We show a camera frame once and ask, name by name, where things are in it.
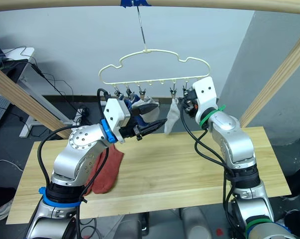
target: red cloth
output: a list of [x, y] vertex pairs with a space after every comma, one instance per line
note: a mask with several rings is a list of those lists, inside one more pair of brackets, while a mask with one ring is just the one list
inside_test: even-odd
[[[97, 169], [100, 168], [104, 156], [104, 150], [97, 158], [92, 171], [89, 175], [89, 178], [86, 181], [86, 185], [90, 182], [94, 174], [96, 173]], [[114, 147], [114, 144], [109, 148], [109, 155], [103, 169], [100, 171], [99, 175], [96, 177], [95, 181], [93, 182], [92, 186], [87, 190], [87, 194], [90, 193], [91, 189], [94, 193], [106, 193], [108, 192], [114, 185], [115, 180], [119, 173], [119, 168], [121, 161], [123, 159], [124, 153], [120, 152]]]

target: blue bracket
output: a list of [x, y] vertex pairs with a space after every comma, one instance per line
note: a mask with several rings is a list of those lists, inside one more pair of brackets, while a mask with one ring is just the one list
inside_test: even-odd
[[42, 194], [44, 198], [44, 202], [52, 207], [57, 207], [57, 208], [74, 208], [76, 206], [80, 206], [81, 202], [76, 202], [76, 203], [56, 203], [51, 200], [49, 200], [46, 196], [46, 187], [41, 187], [39, 188], [39, 193]]
[[127, 6], [151, 6], [146, 2], [146, 0], [121, 0], [121, 6], [127, 7]]
[[107, 137], [108, 137], [108, 141], [110, 143], [115, 143], [117, 140], [115, 139], [114, 135], [112, 134], [111, 129], [109, 128], [106, 120], [102, 119], [101, 124], [103, 126], [103, 129], [105, 130], [105, 133], [106, 133]]

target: gray wall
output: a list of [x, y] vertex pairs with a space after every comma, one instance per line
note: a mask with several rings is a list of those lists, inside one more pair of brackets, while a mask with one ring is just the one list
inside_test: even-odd
[[[141, 7], [148, 48], [176, 51], [207, 60], [220, 95], [254, 11], [186, 7]], [[76, 95], [95, 95], [98, 71], [118, 64], [120, 57], [143, 49], [135, 7], [60, 7], [0, 12], [0, 47], [35, 48], [43, 72], [66, 80]], [[195, 62], [178, 63], [173, 56], [146, 54], [131, 58], [121, 70], [109, 70], [112, 82], [204, 74]], [[56, 92], [42, 78], [27, 72], [42, 94]], [[169, 96], [169, 87], [145, 86], [152, 96]], [[58, 82], [60, 90], [69, 88]], [[182, 83], [177, 85], [182, 95]], [[113, 92], [113, 87], [106, 87]]]
[[[226, 112], [242, 116], [300, 37], [300, 15], [256, 11], [222, 91]], [[249, 126], [265, 127], [272, 144], [300, 138], [300, 67]]]

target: white wall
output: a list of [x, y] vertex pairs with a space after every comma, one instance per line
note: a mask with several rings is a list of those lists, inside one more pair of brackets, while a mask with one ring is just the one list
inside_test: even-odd
[[[184, 59], [195, 56], [212, 67], [219, 96], [245, 36], [254, 11], [184, 7], [141, 7], [148, 48], [168, 49]], [[75, 95], [95, 95], [97, 88], [111, 90], [98, 79], [107, 64], [118, 64], [128, 53], [143, 49], [136, 8], [61, 7], [0, 12], [0, 47], [35, 48], [43, 72], [66, 80]], [[146, 54], [126, 61], [122, 70], [109, 70], [109, 81], [147, 80], [204, 74], [206, 68], [181, 64], [171, 56]], [[29, 82], [45, 95], [56, 92], [28, 69]], [[177, 85], [182, 94], [182, 83]], [[146, 85], [147, 94], [169, 96], [169, 87]], [[58, 83], [60, 90], [69, 88]]]

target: wooden table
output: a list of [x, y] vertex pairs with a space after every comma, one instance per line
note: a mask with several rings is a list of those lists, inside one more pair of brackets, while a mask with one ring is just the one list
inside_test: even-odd
[[[290, 194], [285, 177], [262, 127], [243, 129], [251, 137], [261, 179], [269, 197]], [[219, 152], [207, 134], [203, 140]], [[48, 172], [67, 140], [48, 141], [42, 155]], [[37, 162], [35, 142], [21, 177], [7, 224], [27, 223], [41, 195], [45, 180]], [[222, 202], [223, 169], [194, 151], [186, 132], [151, 134], [140, 142], [129, 138], [116, 144], [125, 153], [115, 187], [106, 194], [90, 193], [82, 203], [80, 217], [93, 218]], [[213, 155], [200, 148], [206, 155]]]

